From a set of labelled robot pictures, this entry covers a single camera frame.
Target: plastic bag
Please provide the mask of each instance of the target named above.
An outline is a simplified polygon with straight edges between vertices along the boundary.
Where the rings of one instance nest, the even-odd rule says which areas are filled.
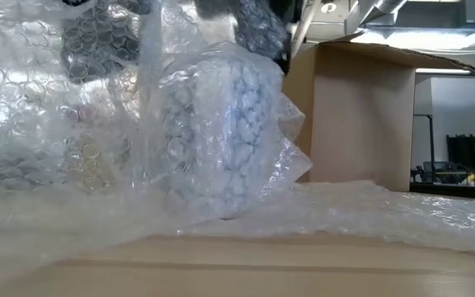
[[[265,117],[259,123],[274,133],[263,154],[267,146],[274,148],[268,160],[255,157],[265,166],[247,163],[246,173],[258,177],[256,197],[243,199],[235,210],[246,210],[254,204],[249,201],[258,202],[271,188],[291,184],[308,169],[308,160],[283,139],[277,125],[281,74],[275,64],[237,45],[216,45],[228,47],[228,53],[216,53],[207,46],[220,40],[208,42],[197,34],[184,7],[165,1],[169,9],[162,14],[159,2],[142,9],[145,3],[98,0],[70,7],[62,0],[0,1],[0,281],[76,252],[236,213],[228,212],[228,204],[215,212],[170,207],[169,193],[150,183],[159,168],[146,157],[150,144],[161,139],[146,137],[153,128],[145,125],[152,121],[148,108],[158,102],[154,87],[173,68],[207,66],[199,82],[213,78],[225,86],[211,85],[211,91],[205,86],[206,95],[226,89],[225,100],[206,98],[214,103],[207,107],[220,111],[238,98],[230,86],[240,80],[231,70],[256,75],[246,78],[252,81],[245,86],[269,86],[261,94]],[[142,47],[136,44],[140,31],[146,33],[139,41]],[[139,57],[139,50],[146,55]],[[259,65],[273,77],[261,73]],[[222,76],[210,77],[211,69]],[[173,80],[163,84],[162,93],[176,99],[162,105],[163,111],[186,108],[178,101],[181,97],[171,96],[186,85]],[[212,116],[225,123],[217,117],[221,114],[210,115],[203,108],[196,112],[199,121]]]
[[[126,65],[101,77],[83,68],[75,82],[80,66],[63,64],[75,45],[64,37],[68,20],[89,17],[83,13],[96,3],[0,1],[0,281],[146,236],[148,221],[157,220],[124,174],[138,113],[136,71]],[[95,22],[92,28],[71,30],[82,43],[96,37]],[[89,63],[114,58],[93,49]]]
[[[198,217],[231,218],[285,174],[275,167],[285,161],[282,150],[300,152],[282,145],[279,106],[290,105],[281,101],[281,80],[272,61],[230,43],[166,67],[148,105],[148,170],[175,204]],[[308,169],[297,164],[296,179]]]

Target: ceiling light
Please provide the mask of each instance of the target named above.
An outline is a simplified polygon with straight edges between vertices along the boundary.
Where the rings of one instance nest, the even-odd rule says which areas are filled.
[[[336,4],[335,3],[326,3],[322,6],[322,12],[323,13],[331,13],[331,12],[334,12],[335,10],[336,10]]]
[[[470,70],[462,69],[436,69],[436,68],[418,68],[416,69],[418,74],[440,74],[440,75],[468,75],[471,74]]]

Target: wooden table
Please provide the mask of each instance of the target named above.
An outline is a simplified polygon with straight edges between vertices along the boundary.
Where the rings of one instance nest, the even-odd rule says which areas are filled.
[[[151,238],[40,269],[7,296],[475,297],[475,256],[327,234]]]

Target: metal bar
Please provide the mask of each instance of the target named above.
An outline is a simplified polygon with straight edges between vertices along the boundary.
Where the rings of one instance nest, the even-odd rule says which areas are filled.
[[[311,25],[338,25],[338,26],[344,26],[344,22],[341,22],[341,21],[311,21]]]
[[[436,68],[418,68],[416,70],[417,74],[429,74],[429,75],[445,75],[445,76],[473,76],[475,73],[470,70],[461,70],[461,69],[436,69]]]
[[[303,22],[300,24],[299,28],[294,35],[295,43],[293,47],[293,55],[296,55],[302,46],[303,40],[307,35],[309,27],[311,26],[311,22],[313,22],[314,16],[316,15],[317,11],[320,9],[322,5],[322,0],[314,0],[311,7],[308,9],[307,15],[304,17]]]
[[[434,149],[434,118],[432,115],[416,114],[413,116],[425,116],[428,118],[430,127],[430,167],[432,169],[432,184],[435,183],[435,149]]]

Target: bubble wrap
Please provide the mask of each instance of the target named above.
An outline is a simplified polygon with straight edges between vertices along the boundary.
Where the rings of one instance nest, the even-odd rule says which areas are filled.
[[[106,7],[103,20],[96,12]],[[0,280],[151,233],[158,214],[123,174],[139,112],[136,68],[110,51],[117,38],[115,49],[134,48],[126,43],[136,28],[115,27],[136,23],[134,7],[0,1]],[[102,35],[115,37],[111,46]],[[111,60],[122,68],[90,70]]]
[[[282,20],[265,0],[161,0],[148,18],[146,48],[165,54],[184,54],[203,46],[229,41],[252,53],[278,59],[290,39]]]
[[[370,181],[315,183],[265,199],[239,218],[177,232],[261,238],[317,231],[475,252],[475,200],[396,193]]]
[[[174,205],[202,216],[233,217],[261,198],[274,175],[285,174],[275,167],[286,149],[278,119],[291,120],[294,105],[283,101],[281,80],[271,60],[231,43],[165,69],[149,107],[148,167],[156,180],[164,179]],[[294,146],[288,150],[301,154]],[[297,179],[309,162],[291,169]]]
[[[284,94],[281,94],[281,104],[278,107],[278,122],[281,132],[290,141],[295,141],[305,121],[305,115]]]
[[[204,93],[219,113],[209,115],[209,110],[197,108],[198,116],[193,121],[212,116],[214,122],[223,124],[225,119],[217,116],[224,116],[220,113],[224,108],[239,103],[234,107],[238,112],[244,111],[248,104],[256,108],[250,115],[266,115],[248,121],[248,128],[253,126],[257,133],[260,130],[263,133],[267,126],[278,129],[278,114],[286,116],[282,111],[292,107],[286,101],[285,107],[279,103],[281,75],[268,58],[250,54],[237,45],[226,55],[221,51],[196,54],[206,50],[207,45],[225,39],[214,35],[207,41],[207,35],[188,22],[184,7],[178,7],[172,0],[163,4],[155,1],[156,6],[152,3],[0,0],[0,281],[76,252],[172,232],[226,216],[228,209],[235,212],[237,207],[231,208],[232,201],[221,204],[219,200],[225,201],[236,192],[242,198],[241,202],[236,200],[236,205],[245,210],[249,207],[243,193],[249,191],[244,188],[248,178],[245,176],[258,177],[259,181],[260,174],[270,173],[270,179],[261,177],[268,185],[255,185],[258,200],[276,185],[289,185],[308,169],[307,158],[279,131],[278,143],[272,144],[277,148],[271,150],[273,155],[269,159],[272,172],[265,171],[268,167],[257,157],[254,159],[258,166],[253,167],[248,160],[253,159],[252,154],[243,154],[249,148],[233,148],[244,145],[244,138],[250,136],[244,131],[240,143],[226,143],[233,152],[225,159],[230,166],[235,156],[240,156],[244,175],[239,177],[241,181],[236,181],[232,189],[211,189],[209,196],[202,196],[216,200],[217,211],[212,211],[212,204],[205,203],[206,199],[200,200],[198,208],[180,203],[175,208],[169,207],[170,193],[148,184],[152,176],[145,175],[162,167],[149,166],[144,171],[141,166],[149,165],[146,157],[154,153],[149,150],[150,144],[168,146],[169,138],[177,137],[171,130],[167,130],[164,139],[146,137],[152,126],[144,124],[151,122],[148,108],[154,104],[148,94],[155,91],[153,87],[164,77],[165,66],[171,65],[167,71],[173,67],[180,71],[188,64],[195,67],[195,59],[202,64],[203,59],[212,57],[202,64],[205,76],[197,87],[198,95]],[[166,13],[162,13],[163,7],[169,7]],[[151,34],[140,38],[141,28]],[[265,66],[273,75],[272,82],[254,63]],[[208,75],[209,69],[220,76]],[[210,91],[208,85],[203,86],[209,78],[221,79],[219,87],[214,86]],[[240,101],[238,95],[247,88],[260,91],[258,79],[271,87],[261,90],[261,94],[252,94],[251,100]],[[242,86],[233,89],[234,84]],[[161,105],[166,107],[162,111],[182,115],[190,108],[188,105],[202,104],[191,88],[193,85],[170,80],[168,87],[162,89],[162,94],[170,99]],[[191,96],[178,95],[185,90],[192,91]],[[214,95],[217,92],[222,95],[221,102]],[[187,141],[188,129],[181,128],[185,133],[180,141]],[[200,136],[208,137],[209,133],[218,136],[220,132],[202,131],[197,134],[197,144],[202,145]],[[252,145],[259,147],[263,140],[258,135],[254,137],[249,146],[255,149]],[[185,147],[185,153],[192,155],[194,148]],[[214,162],[208,160],[207,164],[210,168]],[[206,165],[189,165],[197,172],[196,176],[208,178]],[[182,195],[181,199],[187,191],[203,194],[197,183],[185,182],[188,187],[182,189],[176,186],[180,183],[178,177],[168,179],[172,181],[168,185],[180,190],[177,193]]]

